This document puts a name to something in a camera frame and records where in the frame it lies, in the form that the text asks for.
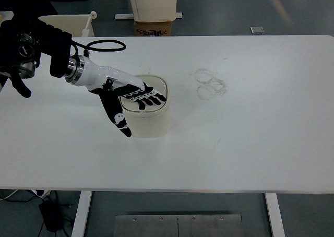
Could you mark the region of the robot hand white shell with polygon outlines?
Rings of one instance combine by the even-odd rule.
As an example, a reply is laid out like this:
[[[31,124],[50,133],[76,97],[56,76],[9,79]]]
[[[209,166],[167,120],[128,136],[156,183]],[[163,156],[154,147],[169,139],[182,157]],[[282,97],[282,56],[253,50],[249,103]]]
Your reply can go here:
[[[109,66],[98,66],[85,56],[80,56],[80,66],[70,83],[84,86],[99,96],[109,120],[126,137],[132,132],[126,121],[120,99],[133,102],[138,110],[161,106],[167,102],[167,93],[148,84],[142,78]]]

